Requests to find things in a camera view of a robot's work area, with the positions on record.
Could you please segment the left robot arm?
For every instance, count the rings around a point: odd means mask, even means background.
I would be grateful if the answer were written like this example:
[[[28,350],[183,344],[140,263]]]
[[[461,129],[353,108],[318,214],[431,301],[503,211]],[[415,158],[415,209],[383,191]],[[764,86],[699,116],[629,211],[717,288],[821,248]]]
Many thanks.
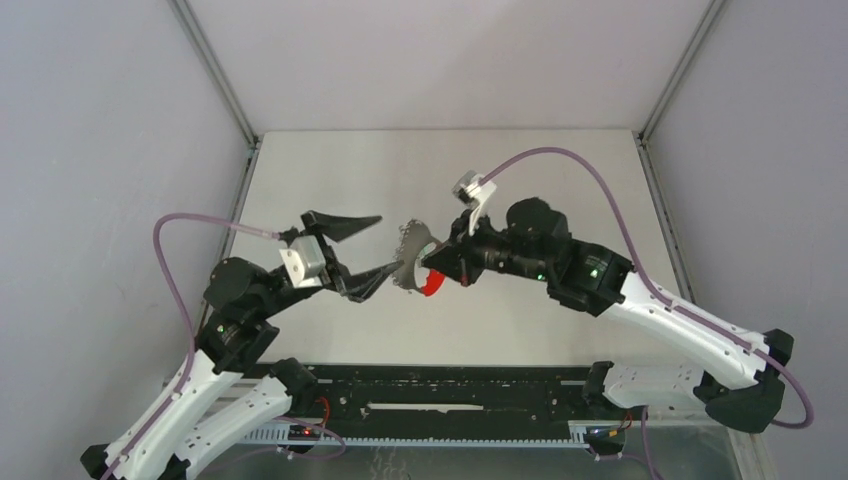
[[[189,347],[157,399],[118,439],[88,447],[81,464],[93,479],[194,479],[247,433],[314,404],[314,375],[298,360],[274,363],[259,383],[219,411],[213,404],[258,363],[278,336],[271,319],[322,292],[361,303],[399,268],[398,262],[358,273],[334,245],[377,223],[307,211],[300,227],[269,231],[236,222],[228,228],[279,241],[282,262],[267,270],[229,257],[213,269],[203,297],[211,313],[190,327]]]

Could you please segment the metal keyring holder red handle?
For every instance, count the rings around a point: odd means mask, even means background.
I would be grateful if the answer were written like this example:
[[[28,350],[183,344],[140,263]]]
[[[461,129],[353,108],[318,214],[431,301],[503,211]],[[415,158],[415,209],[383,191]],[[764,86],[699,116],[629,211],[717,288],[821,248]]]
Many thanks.
[[[423,258],[439,247],[442,242],[432,235],[428,226],[410,219],[399,228],[400,243],[395,249],[394,259],[401,267],[392,274],[392,282],[400,289],[425,297],[434,295],[444,282],[444,276],[422,265]]]

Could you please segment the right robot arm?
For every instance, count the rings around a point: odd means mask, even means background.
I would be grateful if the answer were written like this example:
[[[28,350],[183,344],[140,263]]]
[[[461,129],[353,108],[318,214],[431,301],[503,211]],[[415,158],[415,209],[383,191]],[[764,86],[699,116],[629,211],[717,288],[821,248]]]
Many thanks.
[[[596,362],[582,391],[589,404],[702,408],[710,419],[745,433],[776,422],[785,393],[778,369],[791,357],[791,335],[745,331],[664,292],[626,257],[573,238],[566,216],[539,198],[514,203],[503,230],[486,216],[463,212],[421,264],[463,286],[486,270],[541,281],[559,305],[639,327],[687,357],[649,367]]]

